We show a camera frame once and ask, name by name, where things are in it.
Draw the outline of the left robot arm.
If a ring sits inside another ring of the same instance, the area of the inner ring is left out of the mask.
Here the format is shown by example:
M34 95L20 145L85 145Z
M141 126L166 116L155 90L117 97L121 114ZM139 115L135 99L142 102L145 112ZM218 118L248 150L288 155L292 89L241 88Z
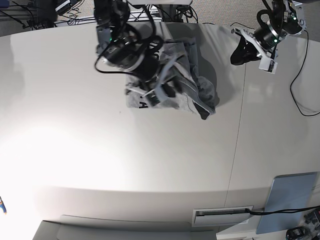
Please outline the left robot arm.
M306 29L302 1L273 0L271 5L263 1L264 9L256 14L259 28L253 32L233 28L240 36L237 48L230 57L234 66L254 61L275 63L277 46L287 36L300 35Z

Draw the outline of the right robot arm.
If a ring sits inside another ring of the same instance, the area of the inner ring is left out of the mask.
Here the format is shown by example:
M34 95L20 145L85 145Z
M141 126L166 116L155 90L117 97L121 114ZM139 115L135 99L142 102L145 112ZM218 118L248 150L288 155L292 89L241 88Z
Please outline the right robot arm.
M150 36L144 38L128 23L131 10L123 0L94 1L94 18L98 45L98 63L103 60L116 68L115 74L130 77L125 94L137 93L151 106L155 106L183 92L181 84L169 76L170 69L178 58L173 55L161 61L156 53L164 46L164 39L157 35L156 25L146 6L142 7L151 24Z

